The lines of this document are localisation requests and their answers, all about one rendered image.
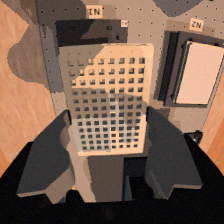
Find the cream label with dark letters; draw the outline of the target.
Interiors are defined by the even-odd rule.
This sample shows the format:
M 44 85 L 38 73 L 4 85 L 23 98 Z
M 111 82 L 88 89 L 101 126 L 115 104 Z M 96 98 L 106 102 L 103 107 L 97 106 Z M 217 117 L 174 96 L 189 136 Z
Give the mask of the cream label with dark letters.
M 202 32 L 203 20 L 191 18 L 190 30 L 196 30 Z

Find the beige label with black n1 text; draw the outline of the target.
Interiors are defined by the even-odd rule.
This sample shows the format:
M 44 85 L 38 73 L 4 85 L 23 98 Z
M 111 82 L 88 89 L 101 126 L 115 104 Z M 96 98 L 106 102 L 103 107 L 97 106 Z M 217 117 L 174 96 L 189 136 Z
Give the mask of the beige label with black n1 text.
M 102 18 L 102 5 L 87 5 L 86 18 Z

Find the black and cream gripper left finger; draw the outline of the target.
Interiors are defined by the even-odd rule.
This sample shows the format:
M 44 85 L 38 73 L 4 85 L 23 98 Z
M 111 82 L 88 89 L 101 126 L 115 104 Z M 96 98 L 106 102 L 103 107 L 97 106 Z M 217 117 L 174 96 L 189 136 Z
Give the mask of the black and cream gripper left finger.
M 66 150 L 70 125 L 66 109 L 23 147 L 0 177 L 0 224 L 17 224 L 44 206 L 65 202 L 67 191 L 75 185 Z

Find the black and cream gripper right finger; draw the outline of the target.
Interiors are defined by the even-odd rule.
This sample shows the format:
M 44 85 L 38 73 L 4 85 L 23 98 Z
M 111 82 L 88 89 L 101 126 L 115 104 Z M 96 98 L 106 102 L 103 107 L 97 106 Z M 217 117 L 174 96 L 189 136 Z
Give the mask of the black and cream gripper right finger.
M 146 122 L 154 144 L 148 150 L 145 181 L 154 198 L 180 202 L 212 224 L 224 224 L 224 175 L 218 167 L 189 135 L 151 106 Z

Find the beige flat base plate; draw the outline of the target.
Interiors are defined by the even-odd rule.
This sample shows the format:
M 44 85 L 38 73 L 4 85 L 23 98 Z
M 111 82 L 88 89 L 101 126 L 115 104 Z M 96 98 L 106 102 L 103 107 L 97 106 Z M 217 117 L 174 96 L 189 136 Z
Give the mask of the beige flat base plate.
M 102 18 L 86 18 L 87 5 L 102 5 Z M 35 0 L 43 62 L 55 118 L 68 109 L 61 71 L 56 21 L 80 19 L 128 20 L 127 43 L 154 45 L 148 106 L 153 107 L 183 133 L 202 132 L 212 107 L 224 60 L 208 107 L 163 107 L 158 101 L 170 33 L 185 31 L 224 39 L 224 0 Z M 203 20 L 202 32 L 190 30 L 191 18 Z M 124 158 L 145 157 L 152 145 L 146 124 L 142 153 L 79 156 L 72 125 L 69 152 L 75 170 L 75 188 L 84 202 L 122 201 Z

